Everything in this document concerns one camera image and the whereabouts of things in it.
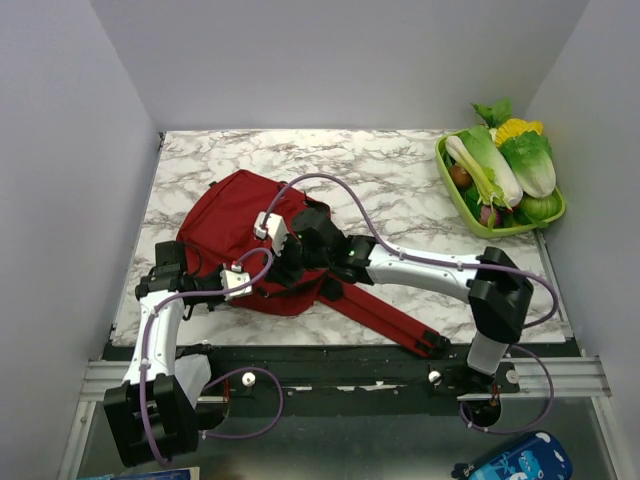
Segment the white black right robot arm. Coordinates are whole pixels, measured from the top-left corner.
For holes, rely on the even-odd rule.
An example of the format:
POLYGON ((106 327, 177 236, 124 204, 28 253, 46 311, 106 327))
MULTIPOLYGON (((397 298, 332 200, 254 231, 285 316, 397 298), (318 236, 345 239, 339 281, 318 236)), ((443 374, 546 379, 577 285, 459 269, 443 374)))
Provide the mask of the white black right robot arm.
POLYGON ((533 286, 502 250, 447 257, 384 247, 372 236, 346 235, 321 211, 307 208, 286 221, 261 213, 255 233, 269 238, 276 258, 274 281, 290 285, 312 270, 348 284, 401 285, 436 292, 468 304, 476 327, 460 379, 480 392, 496 380, 507 348, 519 341, 533 286))

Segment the red student backpack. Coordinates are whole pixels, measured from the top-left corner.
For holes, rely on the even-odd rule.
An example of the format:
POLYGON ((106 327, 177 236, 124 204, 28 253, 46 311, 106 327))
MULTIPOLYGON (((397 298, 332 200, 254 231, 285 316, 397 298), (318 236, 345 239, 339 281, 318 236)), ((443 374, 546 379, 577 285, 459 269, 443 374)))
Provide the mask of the red student backpack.
MULTIPOLYGON (((212 183, 177 234, 177 240, 185 245, 189 274, 203 282, 221 265, 262 246, 254 236, 254 222, 283 186, 247 170, 212 183)), ((319 303, 421 357, 442 358, 450 347, 450 341, 436 330, 323 271, 306 272, 290 287, 261 280, 251 295, 233 300, 231 305, 263 314, 296 316, 319 303)))

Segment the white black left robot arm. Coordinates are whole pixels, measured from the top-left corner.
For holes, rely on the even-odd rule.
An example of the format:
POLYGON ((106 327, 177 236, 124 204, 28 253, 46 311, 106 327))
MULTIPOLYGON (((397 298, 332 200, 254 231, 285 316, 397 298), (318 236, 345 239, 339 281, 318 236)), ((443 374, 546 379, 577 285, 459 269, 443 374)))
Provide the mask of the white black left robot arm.
POLYGON ((219 289, 188 273, 186 246, 177 241, 155 246, 155 265, 135 288, 140 326, 131 363, 122 383, 105 392, 103 406, 122 463, 138 466, 196 450, 199 395, 214 393, 222 380, 202 346, 176 357, 183 319, 205 298, 178 298, 180 292, 219 289))

